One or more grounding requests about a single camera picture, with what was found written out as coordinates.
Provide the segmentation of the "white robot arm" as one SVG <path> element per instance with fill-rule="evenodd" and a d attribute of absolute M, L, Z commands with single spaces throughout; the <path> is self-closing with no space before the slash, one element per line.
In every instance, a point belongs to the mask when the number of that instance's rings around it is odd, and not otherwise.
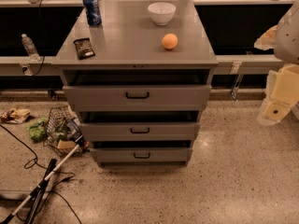
<path fill-rule="evenodd" d="M 277 25 L 269 28 L 254 43 L 256 49 L 272 49 L 284 62 L 277 72 L 270 71 L 265 98 L 257 117 L 263 126 L 280 123 L 299 102 L 299 1 Z"/>

